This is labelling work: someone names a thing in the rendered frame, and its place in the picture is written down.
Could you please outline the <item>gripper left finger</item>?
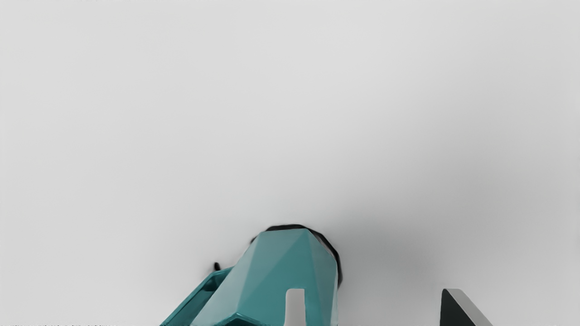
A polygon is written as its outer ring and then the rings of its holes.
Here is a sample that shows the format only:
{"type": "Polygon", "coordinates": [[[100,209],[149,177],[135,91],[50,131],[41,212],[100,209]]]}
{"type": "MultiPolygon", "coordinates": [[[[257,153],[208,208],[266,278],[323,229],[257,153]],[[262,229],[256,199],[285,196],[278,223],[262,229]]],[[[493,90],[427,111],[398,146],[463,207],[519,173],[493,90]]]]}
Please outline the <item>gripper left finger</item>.
{"type": "Polygon", "coordinates": [[[306,326],[305,290],[292,288],[285,295],[284,326],[306,326]]]}

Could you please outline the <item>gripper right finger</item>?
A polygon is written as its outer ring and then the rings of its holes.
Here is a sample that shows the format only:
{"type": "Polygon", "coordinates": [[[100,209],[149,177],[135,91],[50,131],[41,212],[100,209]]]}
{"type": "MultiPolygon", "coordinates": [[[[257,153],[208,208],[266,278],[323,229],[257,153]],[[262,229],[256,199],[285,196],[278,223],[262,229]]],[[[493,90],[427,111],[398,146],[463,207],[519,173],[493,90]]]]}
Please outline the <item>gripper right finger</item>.
{"type": "Polygon", "coordinates": [[[493,326],[472,300],[458,288],[441,294],[440,326],[493,326]]]}

